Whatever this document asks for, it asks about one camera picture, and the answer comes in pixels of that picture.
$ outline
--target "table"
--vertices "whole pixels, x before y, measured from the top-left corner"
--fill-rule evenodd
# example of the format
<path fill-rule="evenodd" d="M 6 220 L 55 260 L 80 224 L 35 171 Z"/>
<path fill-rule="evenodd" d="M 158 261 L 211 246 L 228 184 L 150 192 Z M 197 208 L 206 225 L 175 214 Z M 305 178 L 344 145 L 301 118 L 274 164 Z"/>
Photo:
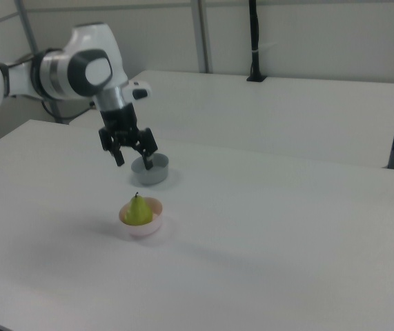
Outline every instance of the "table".
<path fill-rule="evenodd" d="M 135 104 L 155 137 L 382 168 L 394 137 L 394 84 L 145 71 Z M 98 112 L 71 125 L 100 129 Z"/>
<path fill-rule="evenodd" d="M 143 187 L 96 130 L 0 140 L 0 325 L 11 330 L 394 330 L 394 170 L 158 139 Z M 139 192 L 164 224 L 132 239 Z"/>

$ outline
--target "pear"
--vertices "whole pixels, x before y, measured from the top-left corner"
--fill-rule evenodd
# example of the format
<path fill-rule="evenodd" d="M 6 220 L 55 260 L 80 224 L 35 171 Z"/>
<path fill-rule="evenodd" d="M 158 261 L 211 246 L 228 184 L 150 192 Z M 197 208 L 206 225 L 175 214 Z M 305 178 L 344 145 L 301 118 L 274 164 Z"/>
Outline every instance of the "pear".
<path fill-rule="evenodd" d="M 129 208 L 125 214 L 125 224 L 144 225 L 152 221 L 152 210 L 145 199 L 138 194 L 137 192 L 129 202 Z"/>

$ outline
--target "table surface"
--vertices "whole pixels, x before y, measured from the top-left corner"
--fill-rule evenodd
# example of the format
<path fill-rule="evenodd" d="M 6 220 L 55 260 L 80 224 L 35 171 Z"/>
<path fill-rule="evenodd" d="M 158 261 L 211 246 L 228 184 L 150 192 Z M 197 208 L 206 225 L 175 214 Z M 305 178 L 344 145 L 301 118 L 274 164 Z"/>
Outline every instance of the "table surface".
<path fill-rule="evenodd" d="M 382 168 L 394 137 L 394 84 L 145 71 L 135 103 L 154 136 Z M 98 112 L 71 125 L 100 129 Z"/>
<path fill-rule="evenodd" d="M 394 330 L 394 170 L 158 139 L 137 184 L 96 130 L 0 140 L 0 325 L 12 330 Z M 164 224 L 128 236 L 139 192 Z"/>

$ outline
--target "gray bowl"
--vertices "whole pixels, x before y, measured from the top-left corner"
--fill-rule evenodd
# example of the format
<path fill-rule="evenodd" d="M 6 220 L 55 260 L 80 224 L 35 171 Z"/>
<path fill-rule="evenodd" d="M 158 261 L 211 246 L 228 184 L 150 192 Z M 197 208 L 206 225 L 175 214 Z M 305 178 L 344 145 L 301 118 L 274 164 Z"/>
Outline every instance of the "gray bowl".
<path fill-rule="evenodd" d="M 130 167 L 132 169 L 132 172 L 134 172 L 136 180 L 138 180 L 140 184 L 157 184 L 166 179 L 166 177 L 168 176 L 169 158 L 164 154 L 158 153 L 154 153 L 152 157 L 152 162 L 154 163 L 154 166 L 149 170 L 146 170 L 146 168 L 144 167 L 142 157 L 136 159 Z"/>

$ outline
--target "bowl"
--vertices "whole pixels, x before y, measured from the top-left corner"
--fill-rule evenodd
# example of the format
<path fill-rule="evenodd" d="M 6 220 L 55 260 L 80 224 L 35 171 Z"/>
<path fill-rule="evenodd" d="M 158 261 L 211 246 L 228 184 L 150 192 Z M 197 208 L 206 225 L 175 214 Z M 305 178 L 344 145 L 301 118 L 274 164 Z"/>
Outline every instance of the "bowl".
<path fill-rule="evenodd" d="M 147 170 L 144 166 L 143 158 L 136 159 L 130 168 L 134 172 L 136 180 L 143 185 L 157 184 L 168 176 L 169 158 L 164 154 L 154 153 L 152 155 L 154 166 Z"/>
<path fill-rule="evenodd" d="M 152 221 L 147 224 L 129 225 L 124 222 L 125 215 L 129 209 L 130 203 L 124 205 L 119 212 L 120 221 L 123 223 L 126 231 L 134 237 L 143 237 L 154 233 L 159 229 L 161 223 L 163 222 L 163 217 L 161 215 L 161 212 L 163 212 L 163 205 L 161 204 L 161 202 L 157 199 L 148 197 L 144 198 L 144 200 L 146 201 L 153 213 Z"/>

